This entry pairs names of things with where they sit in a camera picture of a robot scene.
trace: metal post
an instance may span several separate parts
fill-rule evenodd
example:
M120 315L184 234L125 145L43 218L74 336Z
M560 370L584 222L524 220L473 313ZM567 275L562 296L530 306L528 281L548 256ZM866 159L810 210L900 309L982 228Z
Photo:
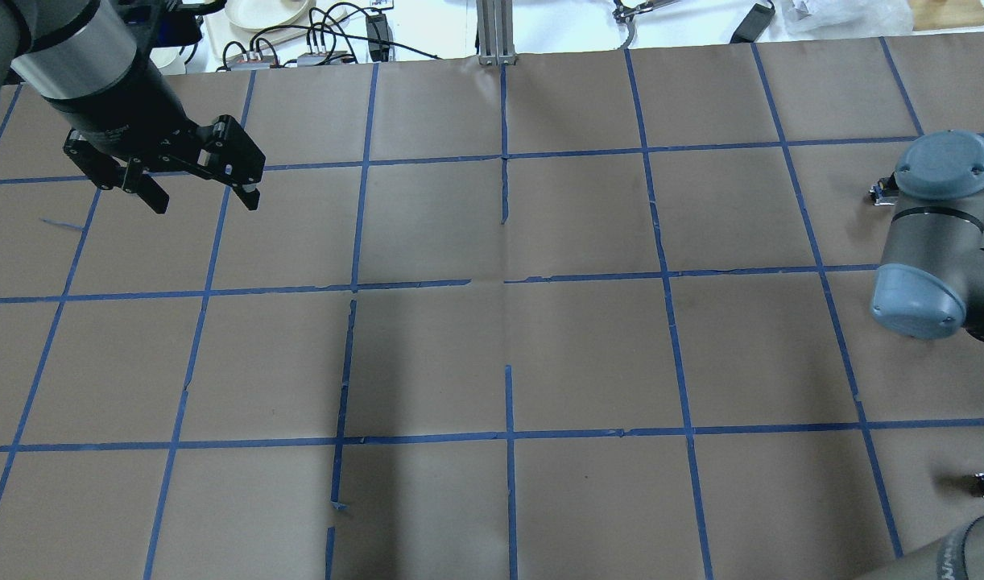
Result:
M513 64L514 0L478 0L478 62Z

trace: plastic bag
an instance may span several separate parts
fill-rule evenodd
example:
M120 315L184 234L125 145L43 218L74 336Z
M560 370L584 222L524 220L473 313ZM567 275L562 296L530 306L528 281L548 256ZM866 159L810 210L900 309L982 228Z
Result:
M914 28L908 0L779 0L786 31L806 38L895 36Z

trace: robotic arm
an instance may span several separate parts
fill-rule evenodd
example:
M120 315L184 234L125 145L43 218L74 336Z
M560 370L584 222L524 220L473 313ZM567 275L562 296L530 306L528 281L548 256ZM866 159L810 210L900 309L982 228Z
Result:
M871 189L895 201L871 315L896 333L984 342L984 139L967 131L920 137Z
M11 66L70 122L64 153L103 190L120 187L165 213L169 196L149 172L189 172L258 208L263 152L228 114L189 120L149 60L154 38L140 43L129 29L179 1L119 4L127 22L110 0L0 0L0 85Z

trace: blue tape grid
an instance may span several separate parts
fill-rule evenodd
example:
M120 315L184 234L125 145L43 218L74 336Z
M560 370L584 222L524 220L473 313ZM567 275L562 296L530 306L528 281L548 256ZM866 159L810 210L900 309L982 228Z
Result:
M706 516L703 514L703 495L699 485L699 466L696 462L696 441L693 432L692 413L688 410L688 390L684 381L682 366L682 346L679 341L679 328L675 319L675 302L672 301L672 283L668 268L668 257L664 254L663 238L660 234L660 216L657 214L657 194L653 183L653 168L650 165L650 148L646 139L646 123L643 121L643 103L639 99L639 83L635 80L635 67L631 62L631 52L625 48L625 65L628 68L628 81L631 83L632 100L635 102L635 120L639 124L639 143L642 144L643 169L646 170L646 188L649 194L650 216L653 221L653 238L657 245L657 258L660 261L660 271L664 272L661 280L664 286L664 308L668 313L668 330L672 340L672 353L675 356L675 371L679 383L679 400L682 404L682 427L686 437L688 455L688 476L692 484L693 507L696 512L696 528L699 532L699 548L703 559L703 574L706 580L713 580L713 564L710 561L710 544L706 533Z
M760 51L757 49L756 44L751 44L750 49L753 51L754 62L757 63L757 71L760 74L760 80L764 85L764 95L767 98L767 105L771 109L771 117L775 121L775 131L778 131L779 141L782 143L782 154L786 159L786 166L789 169L789 179L793 184L793 191L796 194L796 202L800 209L800 214L802 219L804 219L804 230L808 235L808 240L811 242L811 252L813 254L813 259L815 259L815 265L817 267L817 275L820 276L822 290L825 294L825 301L828 305L828 313L832 319L832 327L835 331L835 338L837 339L837 344L839 345L839 353L842 356L842 366L845 368L846 379L850 383L850 393L853 394L854 404L857 408L857 418L861 426L861 433L864 436L864 446L868 454L868 462L871 463L871 473L874 477L875 489L879 493L879 503L882 504L883 516L886 518L886 528L889 531L890 542L893 544L893 552L896 557L902 557L903 548L900 544L900 534L896 529L896 522L893 519L893 510L889 504L889 496L886 493L886 483L883 481L882 469L879 467L879 456L875 453L874 441L871 438L871 430L868 426L867 415L864 412L864 403L860 400L859 390L857 389L857 378L854 375L853 364L850 363L850 352L846 348L845 335L842 333L842 326L839 323L839 313L835 309L835 300L832 298L832 289L828 283L828 275L826 268L821 256L820 247L817 245L817 238L815 236L815 231L813 231L813 226L811 223L811 214L808 213L808 206L804 201L804 191L800 188L800 181L796 175L796 168L793 164L793 158L789 151L789 146L786 144L785 131L782 128L782 120L779 117L778 107L775 106L775 99L771 94L771 85L767 80L767 72L764 69L764 63L760 58ZM892 59L889 61L890 66L893 65Z
M88 208L87 218L84 220L84 229L81 231L80 241L76 243L76 250L73 252L73 261L69 265L69 273L66 275L66 284L64 289L62 289L62 300L59 301L55 309L55 316L52 318L51 326L49 327L48 337L44 339L44 347L42 349L42 355L38 361L38 370L35 371L35 378L31 382L31 390L27 393L27 399L23 404L23 412L20 414L19 424L16 427L16 433L13 436L13 443L9 445L9 455L6 456L6 465L2 469L2 477L0 477L0 504L2 504L2 496L6 493L6 484L9 483L9 474L13 470L13 461L16 459L16 454L19 451L20 440L23 438L23 430L27 426L27 419L31 417L31 408L35 403L35 396L38 394L38 386L40 385L40 378L44 373L44 364L48 362L48 355L52 349L52 342L55 339L56 331L59 328L59 319L62 318L62 311L66 305L65 297L69 294L69 288L73 284L73 276L76 275L76 265L81 260L81 254L84 252L84 243L88 239L88 230L91 228L91 220L95 216L95 209L98 207L98 199L101 197L101 190L95 190L94 197L91 198L91 206Z
M246 90L245 104L242 106L242 127L246 125L249 118L249 106L252 104L252 93L256 86L256 71L253 70L249 75L249 88ZM185 371L184 386L180 389L180 402L176 409L176 418L173 419L173 434L169 441L167 452L167 467L163 471L163 481L159 489L159 500L156 504L156 515L152 522L152 536L149 539L149 549L145 557L145 573L143 580L152 578L152 566L155 564L156 547L159 544L159 531L162 528L163 514L167 507L167 493L169 492L169 482L173 475L173 462L176 460L178 441L180 441L180 426L184 423L184 412L188 405L188 386L191 384L195 372L195 361L198 359L198 346L201 344L202 328L205 327L205 313L209 309L209 295L213 290L213 275L216 274L217 257L220 254L220 241L223 239L224 220L227 217L227 205L230 202L230 187L224 188L224 197L220 202L220 214L217 217L217 227L213 232L213 249L209 253L209 269L205 272L205 287L202 291L202 306L198 311L198 322L195 325L195 335L191 342L191 353L188 355L188 368Z
M880 39L883 54L889 63L894 80L904 99L908 113L911 115L918 135L923 134L922 127L916 115L911 99L909 99L907 88L904 87L902 78L896 68L893 56L885 39ZM69 452L69 451L108 451L108 450L162 450L167 449L167 467L160 488L160 497L157 504L156 517L153 524L149 552L146 558L146 579L151 576L152 564L154 561L155 549L158 543L158 533L161 526L162 515L167 499L169 480L171 480L173 470L173 460L178 449L224 449L224 448L265 448L265 447L289 447L290 445L334 445L335 465L333 469L333 500L337 502L338 485L341 481L341 451L345 445L408 445L423 443L440 443L440 441L495 441L504 440L507 443L507 488L508 488L508 521L510 521L510 563L511 580L518 577L517 561L517 503L515 503L515 464L514 464L514 443L515 440L527 440L528 438L570 438L570 437L686 437L688 447L688 462L690 462L690 474L694 490L694 503L696 507L697 524L701 534L701 550L703 561L705 561L706 577L712 578L713 571L709 561L709 544L706 537L705 518L702 514L702 498L699 493L698 469L695 458L694 436L697 434L735 434L735 433L811 433L811 432L833 432L834 430L860 430L865 438L869 460L872 471L874 471L875 485L879 489L879 498L883 505L883 514L886 517L891 541L894 551L902 555L899 539L897 536L892 512L889 508L886 497L885 486L882 481L881 470L879 469L878 459L874 452L870 432L875 429L944 429L945 427L975 427L984 426L984 418L971 419L933 419L933 420L908 420L908 421L876 421L867 420L863 405L857 402L858 421L848 423L811 423L810 425L719 425L719 426L694 426L688 412L688 393L684 386L684 372L680 363L680 341L677 327L675 324L675 313L673 312L672 300L670 300L671 278L681 276L743 276L743 275L766 275L766 274L795 274L795 272L816 272L822 280L825 291L826 301L832 318L833 329L837 334L837 341L843 364L845 364L846 374L850 382L855 400L857 395L856 379L853 375L853 368L850 365L849 352L846 349L845 338L842 335L839 325L837 311L834 308L834 301L828 286L827 272L831 271L869 271L875 269L875 264L850 264L850 265L824 265L821 260L817 240L813 236L811 218L804 204L804 196L799 188L795 168L789 153L790 147L812 147L812 146L833 146L834 144L855 144L855 143L907 143L915 139L915 136L894 136L876 137L876 139L814 139L814 140L786 140L780 125L778 110L771 95L771 87L767 82L763 63L760 59L756 47L752 47L754 58L760 73L761 82L764 85L768 104L771 107L773 121L778 130L779 142L765 143L719 143L719 144L696 144L696 146L677 146L677 147L649 147L647 145L646 130L643 124L642 106L639 101L639 89L635 78L635 69L631 63L631 54L625 51L625 60L628 68L629 80L631 80L632 97L635 100L635 111L637 121L639 121L640 147L614 148L613 150L590 150L590 151L530 151L530 153L511 154L507 147L507 127L506 127L506 69L500 69L500 114L502 115L502 153L500 155L463 155L462 157L440 157L440 158L419 158L419 159L399 159L370 161L370 133L373 129L374 121L374 95L377 88L378 66L374 66L373 76L370 81L370 101L367 107L367 129L366 140L364 140L363 159L358 162L334 162L334 163L307 163L267 166L269 172L279 172L279 170L294 169L320 169L320 168L361 168L361 183L359 194L359 205L357 212L356 239L353 244L353 275L352 282L348 285L334 285L327 287L267 287L267 288L235 288L213 290L213 272L216 267L216 257L219 252L221 234L226 214L227 203L230 191L224 193L221 203L220 216L218 218L215 238L213 238L213 252L209 260L209 272L206 276L205 289L202 291L171 291L171 292L145 292L145 293L116 293L116 294L70 294L73 276L76 274L77 262L83 252L87 233L94 217L94 212L101 197L101 192L96 191L88 210L87 220L82 231L81 239L77 243L75 256L73 256L72 266L68 273L68 279L64 287L64 292L58 296L19 296L19 297L0 297L0 304L24 304L24 302L57 302L53 322L51 323L48 337L44 343L42 357L39 360L38 370L32 381L24 410L21 414L17 432L14 434L12 443L0 445L0 453L6 453L6 465L3 467L2 477L0 477L0 502L6 490L6 482L12 470L14 458L17 453L23 452ZM255 72L250 76L248 92L246 92L246 102L242 110L242 124L248 115L250 99L255 84ZM5 118L0 124L0 140L5 133L6 125L12 117L14 107L20 96L22 87L14 91L9 107L7 107ZM713 151L731 150L731 148L758 148L758 147L780 147L785 155L787 166L790 172L790 179L793 181L794 191L800 206L801 216L804 218L804 227L808 231L808 238L811 241L812 252L815 255L816 265L813 267L776 267L776 268L739 268L731 271L669 271L666 267L666 258L660 237L660 224L656 210L655 191L653 187L653 172L649 164L651 153L668 153L668 151ZM408 283L382 283L382 284L360 284L359 283L359 253L362 242L363 214L366 207L366 177L368 168L371 165L400 165L400 164L423 164L423 163L452 163L452 162L474 162L500 159L502 161L502 219L505 222L508 217L508 179L507 161L510 159L536 159L553 157L577 157L577 155L625 155L642 154L643 165L646 169L647 193L650 196L651 216L656 234L658 258L661 263L661 271L655 272L629 272L629 274L607 274L607 275L555 275L555 276L532 276L525 280L506 280L507 284L527 284L527 283L554 283L554 282L577 282L577 280L636 280L636 279L661 279L664 285L665 309L668 311L668 325L672 335L673 355L676 359L676 371L679 374L680 399L682 400L683 426L680 427L647 427L646 429L574 429L574 430L534 430L534 432L517 432L514 430L513 421L513 372L511 368L506 368L506 430L504 432L484 432L484 433L444 433L427 434L427 436L405 436L405 437L346 437L345 436L345 414L348 411L349 394L349 370L351 370L353 323L356 315L356 300L349 304L349 328L347 331L347 342L345 342L345 367L344 383L342 383L340 412L338 413L338 433L336 437L302 437L302 438L274 438L274 440L237 440L237 441L180 441L180 425L183 422L183 415L187 404L187 386L192 379L197 349L201 341L202 327L205 325L205 312L209 304L209 297L212 295L244 295L244 294L267 294L267 293L298 293L298 292L327 292L327 291L351 291L356 293L366 290L395 289L395 288L425 288L441 286L463 286L470 280L426 280L426 282ZM47 176L47 177L25 177L25 179L6 179L0 180L0 184L32 184L32 183L54 183L54 181L84 180L83 176ZM87 301L87 300L149 300L149 298L168 298L168 297L199 297L202 300L201 313L196 326L195 337L193 339L192 351L189 355L186 381L178 412L176 413L175 425L170 441L116 441L115 443L94 443L94 444L22 444L20 443L26 420L31 411L36 390L38 390L40 376L43 374L44 364L46 364L51 349L51 344L55 337L62 311L68 301ZM331 566L333 566L335 528L331 526L327 531L327 544L325 547L326 578L331 576Z

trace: wooden board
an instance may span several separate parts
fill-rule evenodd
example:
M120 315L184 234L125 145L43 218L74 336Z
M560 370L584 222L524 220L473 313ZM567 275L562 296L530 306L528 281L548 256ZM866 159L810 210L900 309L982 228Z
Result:
M915 12L915 30L941 30L984 25L982 0L908 0Z

